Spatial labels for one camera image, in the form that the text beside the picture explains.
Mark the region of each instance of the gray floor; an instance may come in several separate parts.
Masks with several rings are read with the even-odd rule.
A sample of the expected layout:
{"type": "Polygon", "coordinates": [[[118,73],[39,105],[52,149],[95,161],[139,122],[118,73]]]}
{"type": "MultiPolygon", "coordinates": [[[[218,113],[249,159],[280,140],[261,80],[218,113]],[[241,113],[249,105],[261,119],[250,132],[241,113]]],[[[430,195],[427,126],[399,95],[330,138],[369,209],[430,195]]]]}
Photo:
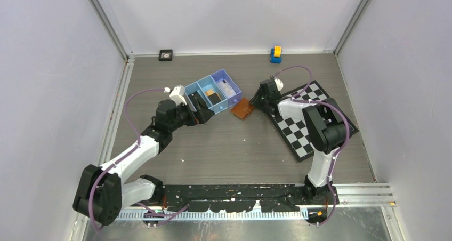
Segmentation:
{"type": "MultiPolygon", "coordinates": [[[[251,98],[259,82],[283,67],[304,65],[314,78],[336,99],[342,110],[356,123],[342,76],[332,54],[284,55],[282,64],[269,63],[268,55],[224,55],[174,57],[159,62],[156,57],[137,58],[127,97],[148,88],[189,85],[219,69],[225,69],[251,98]]],[[[279,76],[288,91],[308,81],[302,69],[279,76]]],[[[163,93],[139,95],[130,103],[129,115],[138,130],[146,128],[155,115],[163,93]]],[[[136,137],[121,117],[112,152],[115,157],[136,137]]],[[[183,127],[174,132],[172,143],[156,158],[146,162],[131,177],[149,174],[168,184],[303,183],[312,158],[297,163],[277,131],[262,112],[254,111],[245,121],[225,110],[207,124],[183,127]]],[[[334,182],[373,182],[360,134],[355,135],[341,153],[333,175],[334,182]]]]}

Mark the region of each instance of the blue block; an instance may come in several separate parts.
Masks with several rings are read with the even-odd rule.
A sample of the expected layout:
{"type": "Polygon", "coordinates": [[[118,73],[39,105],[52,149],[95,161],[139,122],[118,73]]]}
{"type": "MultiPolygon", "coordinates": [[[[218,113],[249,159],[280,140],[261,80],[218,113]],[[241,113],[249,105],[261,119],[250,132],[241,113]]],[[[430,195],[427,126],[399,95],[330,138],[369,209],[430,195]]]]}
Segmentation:
{"type": "Polygon", "coordinates": [[[275,57],[275,49],[272,48],[270,50],[270,62],[271,63],[281,63],[282,60],[283,60],[283,54],[281,54],[280,57],[275,57]]]}

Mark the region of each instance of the cable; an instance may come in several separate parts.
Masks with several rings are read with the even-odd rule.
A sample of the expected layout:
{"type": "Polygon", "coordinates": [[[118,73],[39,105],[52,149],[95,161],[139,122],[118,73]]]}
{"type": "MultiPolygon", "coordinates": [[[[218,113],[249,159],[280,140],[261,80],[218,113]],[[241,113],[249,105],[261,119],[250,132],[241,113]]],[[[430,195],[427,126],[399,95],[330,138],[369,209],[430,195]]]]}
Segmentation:
{"type": "Polygon", "coordinates": [[[96,187],[99,185],[99,182],[102,180],[102,178],[107,174],[108,171],[110,171],[113,167],[115,167],[115,165],[119,164],[121,161],[123,161],[124,159],[126,159],[128,156],[130,156],[130,154],[132,154],[134,151],[136,151],[136,149],[138,149],[139,144],[141,144],[141,137],[140,137],[140,133],[138,132],[138,130],[136,129],[136,127],[133,125],[132,121],[130,120],[128,113],[127,113],[127,106],[129,104],[129,102],[136,97],[139,94],[142,94],[144,92],[150,92],[150,91],[160,91],[163,92],[164,89],[146,89],[143,91],[140,91],[132,96],[130,96],[129,99],[127,99],[126,103],[124,104],[124,115],[126,116],[126,120],[127,122],[130,124],[131,128],[133,129],[133,131],[136,134],[137,137],[137,142],[135,147],[133,147],[133,149],[131,149],[129,152],[127,152],[124,156],[122,156],[121,158],[119,158],[118,160],[116,160],[113,164],[111,164],[110,166],[108,166],[105,170],[102,171],[102,173],[99,175],[99,177],[96,179],[96,181],[93,184],[93,187],[91,188],[90,191],[90,197],[88,199],[88,215],[90,217],[90,221],[91,221],[91,225],[94,229],[95,232],[100,232],[102,227],[98,227],[95,223],[95,219],[94,219],[94,213],[93,213],[93,198],[94,198],[94,193],[96,191],[96,187]]]}
{"type": "Polygon", "coordinates": [[[178,212],[172,213],[172,214],[161,214],[161,213],[157,213],[156,211],[152,210],[151,208],[147,207],[145,204],[143,204],[143,203],[141,203],[141,202],[138,202],[137,205],[139,205],[139,206],[141,206],[141,207],[144,207],[144,209],[146,209],[146,210],[148,210],[149,212],[151,212],[151,214],[152,214],[153,216],[157,216],[157,217],[172,217],[172,216],[176,217],[176,216],[178,216],[179,214],[181,214],[183,211],[185,211],[185,210],[187,209],[187,206],[185,206],[185,207],[184,207],[185,210],[182,210],[182,209],[181,209],[181,210],[179,210],[178,212]]]}
{"type": "Polygon", "coordinates": [[[291,67],[287,67],[285,69],[282,69],[282,70],[276,72],[274,74],[274,77],[276,77],[279,74],[281,74],[282,72],[284,72],[284,71],[286,71],[288,69],[292,69],[292,68],[303,68],[303,69],[305,69],[305,70],[307,70],[309,72],[309,81],[308,81],[308,83],[306,84],[306,86],[299,93],[296,93],[296,94],[292,95],[292,101],[298,102],[298,103],[308,103],[308,104],[314,103],[314,104],[324,105],[324,106],[330,108],[331,110],[335,111],[341,117],[342,121],[345,124],[345,131],[346,131],[345,141],[342,144],[342,146],[340,148],[338,148],[333,153],[331,164],[329,165],[329,169],[328,169],[328,174],[326,176],[328,189],[331,192],[331,194],[333,194],[333,208],[331,209],[331,213],[328,215],[328,217],[325,219],[325,221],[323,221],[321,223],[318,223],[318,225],[321,226],[321,225],[325,224],[331,218],[331,216],[333,215],[334,211],[336,210],[336,194],[334,194],[333,186],[330,183],[330,177],[333,174],[333,169],[334,169],[334,166],[336,164],[336,160],[337,160],[337,157],[338,157],[339,153],[349,143],[349,139],[350,139],[350,125],[349,125],[349,122],[347,121],[347,118],[345,118],[344,114],[339,109],[337,109],[336,107],[334,107],[333,105],[331,105],[329,103],[326,103],[326,102],[323,102],[323,101],[304,101],[304,100],[296,100],[296,99],[294,99],[294,97],[296,97],[298,95],[301,95],[304,91],[306,91],[306,89],[308,89],[308,87],[311,85],[311,83],[313,81],[313,74],[312,74],[312,71],[309,68],[305,67],[305,66],[291,66],[291,67]]]}
{"type": "Polygon", "coordinates": [[[309,73],[309,81],[308,81],[308,83],[306,84],[305,87],[303,87],[303,89],[301,89],[301,92],[292,95],[292,97],[295,97],[295,96],[298,96],[298,95],[302,94],[304,91],[306,91],[306,89],[308,89],[308,87],[311,85],[311,83],[312,83],[312,81],[313,81],[314,75],[312,74],[312,71],[311,71],[309,68],[307,68],[307,67],[305,67],[305,66],[302,66],[302,65],[291,66],[291,67],[287,67],[287,68],[285,68],[285,69],[282,69],[282,70],[276,72],[276,73],[273,75],[273,77],[276,77],[276,76],[278,76],[279,74],[283,73],[284,71],[286,71],[286,70],[288,70],[288,69],[293,69],[293,68],[302,68],[302,69],[307,70],[308,73],[309,73]]]}
{"type": "Polygon", "coordinates": [[[188,205],[184,206],[178,212],[172,213],[172,214],[145,213],[145,215],[150,215],[150,216],[154,216],[154,217],[162,217],[162,216],[159,216],[159,215],[170,216],[168,219],[164,220],[163,222],[159,222],[157,224],[154,224],[154,227],[159,227],[159,226],[162,226],[163,224],[167,224],[169,221],[171,221],[174,217],[178,216],[182,212],[185,212],[185,210],[187,210],[187,208],[188,208],[188,205]]]}

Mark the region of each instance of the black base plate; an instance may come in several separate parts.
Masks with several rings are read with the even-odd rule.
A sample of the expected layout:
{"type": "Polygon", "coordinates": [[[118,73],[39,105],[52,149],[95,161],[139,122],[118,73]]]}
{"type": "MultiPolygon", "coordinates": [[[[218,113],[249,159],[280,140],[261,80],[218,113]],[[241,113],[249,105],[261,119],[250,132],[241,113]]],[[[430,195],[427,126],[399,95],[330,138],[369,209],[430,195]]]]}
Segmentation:
{"type": "Polygon", "coordinates": [[[189,212],[249,212],[259,201],[262,212],[296,212],[296,205],[324,206],[326,199],[333,201],[327,192],[306,202],[303,185],[295,184],[239,184],[239,185],[165,185],[164,199],[169,211],[178,211],[188,205],[189,212]]]}

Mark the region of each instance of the white wall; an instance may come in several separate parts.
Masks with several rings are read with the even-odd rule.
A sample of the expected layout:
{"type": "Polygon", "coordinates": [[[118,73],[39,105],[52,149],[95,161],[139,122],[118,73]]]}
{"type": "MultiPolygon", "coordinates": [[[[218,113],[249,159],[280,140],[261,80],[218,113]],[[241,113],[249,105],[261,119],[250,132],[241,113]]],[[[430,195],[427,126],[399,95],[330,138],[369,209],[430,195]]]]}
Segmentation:
{"type": "Polygon", "coordinates": [[[68,240],[123,61],[88,0],[0,0],[1,240],[68,240]]]}
{"type": "Polygon", "coordinates": [[[409,240],[451,240],[452,1],[372,0],[340,54],[370,161],[409,240]]]}
{"type": "Polygon", "coordinates": [[[134,54],[332,51],[360,0],[101,0],[134,54]]]}

